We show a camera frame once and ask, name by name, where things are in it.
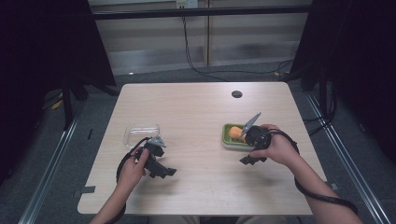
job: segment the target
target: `gray carpet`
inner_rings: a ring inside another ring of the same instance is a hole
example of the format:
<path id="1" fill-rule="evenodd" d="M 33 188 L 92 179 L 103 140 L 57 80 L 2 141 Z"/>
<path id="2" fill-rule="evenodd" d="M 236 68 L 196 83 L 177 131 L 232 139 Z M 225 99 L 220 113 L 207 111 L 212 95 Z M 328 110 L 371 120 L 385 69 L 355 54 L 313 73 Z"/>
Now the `gray carpet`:
<path id="1" fill-rule="evenodd" d="M 260 63 L 232 65 L 211 68 L 211 70 L 227 71 L 271 71 L 278 68 L 278 63 Z M 251 74 L 246 72 L 220 72 L 210 74 L 227 81 L 277 81 L 273 73 Z M 116 77 L 120 90 L 125 83 L 152 82 L 207 82 L 222 81 L 213 77 L 204 77 L 191 69 L 177 71 L 137 74 Z M 300 81 L 289 83 L 291 92 L 303 119 L 312 119 L 315 114 L 308 103 L 305 93 L 300 88 Z M 100 146 L 106 126 L 111 117 L 117 97 L 109 96 L 95 88 L 87 87 L 90 96 L 86 101 L 77 127 L 57 173 L 51 183 L 49 192 L 36 218 L 36 223 L 87 223 L 92 216 L 81 215 L 77 211 L 79 197 L 73 197 L 73 192 L 85 186 L 97 149 Z M 44 174 L 48 162 L 63 133 L 64 112 L 62 106 L 56 110 L 47 109 L 37 127 L 32 144 L 23 155 L 13 176 L 6 180 L 0 188 L 0 223 L 17 223 L 35 187 Z M 376 141 L 369 133 L 363 133 L 356 116 L 339 99 L 334 120 L 335 130 L 339 133 L 346 148 L 358 165 L 368 184 L 385 208 L 390 220 L 396 221 L 396 166 L 386 158 Z M 308 131 L 319 126 L 318 122 L 307 124 Z M 340 162 L 331 142 L 325 132 L 312 135 L 311 140 L 318 153 L 320 162 L 330 183 L 339 187 L 337 193 L 356 204 L 360 217 L 365 223 L 375 223 L 372 215 L 361 199 L 360 194 L 348 176 L 344 165 Z M 211 223 L 219 223 L 219 218 Z M 223 221 L 232 223 L 231 219 Z M 302 217 L 303 223 L 315 223 L 312 217 Z M 122 223 L 145 223 L 146 217 L 124 216 Z M 289 217 L 289 223 L 299 223 L 296 217 Z"/>

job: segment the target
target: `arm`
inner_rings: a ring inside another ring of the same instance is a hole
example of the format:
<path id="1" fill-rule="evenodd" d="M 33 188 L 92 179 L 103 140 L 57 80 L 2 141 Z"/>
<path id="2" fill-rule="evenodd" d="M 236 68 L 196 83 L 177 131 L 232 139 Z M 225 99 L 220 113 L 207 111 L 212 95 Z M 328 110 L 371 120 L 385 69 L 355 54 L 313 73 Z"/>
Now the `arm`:
<path id="1" fill-rule="evenodd" d="M 138 149 L 139 148 L 132 152 L 132 155 L 134 155 Z M 134 187 L 139 183 L 142 176 L 146 174 L 144 166 L 148 155 L 149 150 L 144 149 L 138 163 L 134 161 L 134 156 L 125 162 L 120 172 L 120 178 L 116 188 L 107 199 L 102 209 L 93 218 L 91 224 L 106 223 L 120 212 L 132 190 L 134 190 Z"/>
<path id="2" fill-rule="evenodd" d="M 262 127 L 279 130 L 278 127 L 270 124 Z M 316 194 L 339 198 L 282 135 L 273 134 L 271 145 L 267 149 L 252 151 L 250 157 L 267 157 L 281 163 L 291 170 L 305 189 Z M 355 213 L 343 205 L 325 203 L 307 196 L 305 198 L 318 223 L 362 223 Z"/>

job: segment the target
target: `wall outlet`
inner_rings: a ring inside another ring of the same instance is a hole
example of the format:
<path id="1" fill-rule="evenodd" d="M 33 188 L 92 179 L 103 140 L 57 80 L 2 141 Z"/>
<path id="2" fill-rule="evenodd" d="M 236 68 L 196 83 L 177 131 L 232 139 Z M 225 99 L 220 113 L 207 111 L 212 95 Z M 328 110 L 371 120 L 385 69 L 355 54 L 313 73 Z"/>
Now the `wall outlet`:
<path id="1" fill-rule="evenodd" d="M 176 8 L 198 8 L 198 0 L 176 0 Z"/>

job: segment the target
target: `table top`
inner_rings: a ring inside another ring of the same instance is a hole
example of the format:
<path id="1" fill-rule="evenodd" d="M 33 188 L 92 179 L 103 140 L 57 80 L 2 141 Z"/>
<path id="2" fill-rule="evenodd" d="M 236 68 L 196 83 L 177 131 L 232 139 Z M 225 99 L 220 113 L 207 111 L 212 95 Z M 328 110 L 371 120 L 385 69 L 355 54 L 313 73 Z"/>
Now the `table top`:
<path id="1" fill-rule="evenodd" d="M 232 97 L 241 91 L 241 98 Z M 143 177 L 127 201 L 126 214 L 262 216 L 311 215 L 292 173 L 267 160 L 244 165 L 246 150 L 221 144 L 226 123 L 276 124 L 298 143 L 303 158 L 326 179 L 289 86 L 282 82 L 127 84 L 108 123 L 78 211 L 96 214 L 116 187 L 116 171 L 128 151 L 122 143 L 130 123 L 158 123 L 166 143 L 158 162 L 174 176 Z"/>

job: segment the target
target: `green tray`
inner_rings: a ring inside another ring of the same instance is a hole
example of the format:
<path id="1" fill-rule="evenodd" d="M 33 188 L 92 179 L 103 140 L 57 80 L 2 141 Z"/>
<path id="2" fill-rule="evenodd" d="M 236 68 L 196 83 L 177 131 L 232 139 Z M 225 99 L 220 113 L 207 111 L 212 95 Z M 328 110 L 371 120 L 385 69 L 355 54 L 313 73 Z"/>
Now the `green tray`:
<path id="1" fill-rule="evenodd" d="M 234 124 L 234 123 L 226 123 L 226 124 L 224 124 L 223 129 L 222 129 L 222 135 L 221 135 L 221 138 L 222 138 L 221 139 L 221 143 L 227 148 L 253 149 L 253 147 L 250 147 L 244 141 L 241 141 L 239 139 L 231 138 L 228 135 L 228 132 L 234 126 L 240 128 L 240 129 L 243 129 L 245 125 L 243 125 L 243 124 Z"/>

